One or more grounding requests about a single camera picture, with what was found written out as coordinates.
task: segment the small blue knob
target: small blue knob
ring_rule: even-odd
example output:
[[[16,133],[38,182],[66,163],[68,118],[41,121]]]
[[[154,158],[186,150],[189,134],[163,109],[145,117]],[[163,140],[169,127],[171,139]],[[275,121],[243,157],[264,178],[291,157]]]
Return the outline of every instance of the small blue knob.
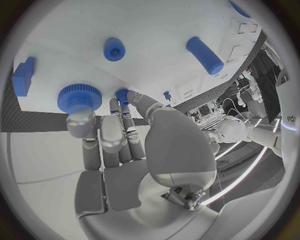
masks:
[[[165,91],[165,92],[163,93],[163,95],[164,95],[164,98],[165,98],[166,100],[171,101],[172,96],[171,96],[171,94],[170,94],[169,91]]]
[[[215,75],[223,69],[224,63],[199,37],[192,37],[186,48],[198,59],[208,74]]]
[[[31,85],[31,79],[35,71],[34,57],[27,58],[26,62],[20,63],[12,75],[14,94],[17,97],[26,97]]]
[[[90,85],[76,83],[64,87],[58,94],[57,105],[67,114],[80,109],[97,110],[102,104],[100,91]]]
[[[230,1],[231,5],[233,6],[233,8],[242,16],[246,17],[246,18],[251,18],[246,12],[244,12],[244,10],[242,10],[238,5],[236,5],[234,2]]]
[[[123,43],[115,37],[111,37],[105,42],[103,51],[106,59],[112,62],[119,61],[126,52]]]
[[[129,101],[127,100],[127,93],[129,90],[127,88],[121,88],[115,92],[116,99],[120,102],[121,106],[127,106]]]

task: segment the blue knob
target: blue knob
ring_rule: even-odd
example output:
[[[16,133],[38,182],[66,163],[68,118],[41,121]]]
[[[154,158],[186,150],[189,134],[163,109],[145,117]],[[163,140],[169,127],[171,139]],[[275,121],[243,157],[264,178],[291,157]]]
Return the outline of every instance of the blue knob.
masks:
[[[76,83],[63,88],[57,99],[60,110],[73,114],[80,109],[97,110],[102,104],[100,91],[90,85]]]
[[[112,62],[119,61],[126,52],[123,43],[115,37],[111,37],[105,42],[103,50],[106,59]]]
[[[121,88],[115,92],[116,99],[120,102],[121,106],[127,106],[129,101],[127,100],[127,93],[129,90],[127,88]]]
[[[198,59],[208,74],[215,75],[223,69],[224,63],[199,37],[192,37],[186,48]]]
[[[31,78],[35,71],[35,58],[29,57],[26,62],[20,63],[12,75],[14,94],[17,97],[26,97],[31,85]]]
[[[169,100],[169,101],[171,101],[171,94],[170,94],[170,92],[169,91],[165,91],[164,93],[163,93],[163,95],[164,95],[164,98],[166,99],[166,100]]]
[[[244,12],[244,10],[242,10],[238,5],[236,5],[235,3],[233,3],[232,1],[230,1],[231,5],[233,6],[233,8],[242,16],[246,17],[246,18],[251,18],[246,12]]]

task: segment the blue light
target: blue light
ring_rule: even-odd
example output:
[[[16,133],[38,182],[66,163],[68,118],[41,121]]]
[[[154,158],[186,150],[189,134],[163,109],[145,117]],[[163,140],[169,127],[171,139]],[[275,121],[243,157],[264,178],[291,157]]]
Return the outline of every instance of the blue light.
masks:
[[[297,128],[293,128],[293,127],[287,126],[283,122],[281,122],[281,126],[285,127],[288,130],[297,131]]]

